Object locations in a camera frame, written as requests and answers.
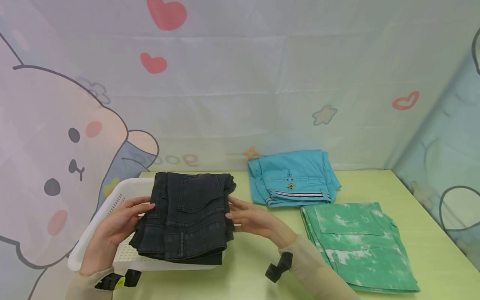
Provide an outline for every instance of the basket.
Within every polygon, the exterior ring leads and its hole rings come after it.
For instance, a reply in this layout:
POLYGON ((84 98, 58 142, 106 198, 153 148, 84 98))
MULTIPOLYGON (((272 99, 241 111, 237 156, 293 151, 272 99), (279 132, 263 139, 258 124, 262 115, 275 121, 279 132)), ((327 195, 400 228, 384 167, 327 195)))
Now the basket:
MULTIPOLYGON (((110 196, 102 204, 92 221, 83 232, 80 240, 70 253, 68 258, 68 267, 77 272, 82 265, 82 259, 85 254, 90 239, 100 222, 107 217, 120 203, 126 199, 141 196, 150 196, 154 185, 154 178, 132 178, 120 182, 112 191, 110 196)), ((213 269, 216 265, 200 265, 200 264, 177 264, 161 260, 156 260, 144 256, 139 256, 135 248, 128 243, 132 239, 130 235, 123 241, 117 250, 113 266, 119 270, 133 269, 137 271, 179 271, 179 270, 207 270, 213 269)))

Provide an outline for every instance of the orange star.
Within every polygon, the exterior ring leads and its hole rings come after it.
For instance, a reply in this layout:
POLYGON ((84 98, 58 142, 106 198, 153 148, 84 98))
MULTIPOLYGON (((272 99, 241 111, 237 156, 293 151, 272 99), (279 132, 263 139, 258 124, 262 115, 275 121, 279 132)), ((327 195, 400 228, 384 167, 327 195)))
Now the orange star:
POLYGON ((255 150, 255 147, 250 147, 250 149, 248 149, 247 151, 243 152, 242 154, 245 155, 245 157, 246 157, 248 160, 255 159, 255 158, 257 158, 257 156, 260 155, 260 153, 258 153, 257 150, 255 150))

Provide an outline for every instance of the table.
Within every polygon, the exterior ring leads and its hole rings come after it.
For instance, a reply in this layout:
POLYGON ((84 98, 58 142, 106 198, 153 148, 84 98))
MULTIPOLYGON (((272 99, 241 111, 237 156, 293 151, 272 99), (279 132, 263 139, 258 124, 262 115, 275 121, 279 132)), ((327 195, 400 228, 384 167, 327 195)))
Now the table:
MULTIPOLYGON (((230 173, 237 183, 233 196, 251 201, 247 172, 230 173)), ((146 172, 140 177, 154 175, 146 172)), ((410 295, 357 292, 361 299, 479 299, 480 273, 392 171, 337 171, 336 175, 343 185, 336 203, 379 202, 383 212, 396 222, 421 289, 410 295)), ((298 208, 269 210, 306 236, 298 208)), ((269 264, 276 264, 279 257, 269 240, 236 233, 223 265, 213 270, 144 272, 136 288, 116 290, 114 300, 311 299, 289 272, 276 284, 264 276, 269 264)))

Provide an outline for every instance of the tie-dye fabric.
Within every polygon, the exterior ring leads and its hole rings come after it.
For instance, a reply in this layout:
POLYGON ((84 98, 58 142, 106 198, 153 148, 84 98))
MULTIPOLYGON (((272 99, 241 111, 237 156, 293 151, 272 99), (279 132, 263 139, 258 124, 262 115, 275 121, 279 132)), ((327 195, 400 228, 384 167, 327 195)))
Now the tie-dye fabric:
POLYGON ((355 290, 420 291, 395 222, 378 203, 301 208, 308 238, 355 290))

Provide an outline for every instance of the beige sleeve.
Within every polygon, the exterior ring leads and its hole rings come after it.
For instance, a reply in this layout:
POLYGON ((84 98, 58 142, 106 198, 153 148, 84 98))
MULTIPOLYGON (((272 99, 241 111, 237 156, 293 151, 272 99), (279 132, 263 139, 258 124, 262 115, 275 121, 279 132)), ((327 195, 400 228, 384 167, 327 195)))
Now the beige sleeve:
POLYGON ((113 267, 104 271, 100 271, 91 276, 83 276, 76 273, 68 286, 65 299, 68 300, 111 300, 113 297, 112 290, 101 290, 95 288, 103 277, 113 273, 113 267))
POLYGON ((360 299, 305 237, 298 235, 293 244, 278 251, 293 254, 290 271, 316 300, 360 299))

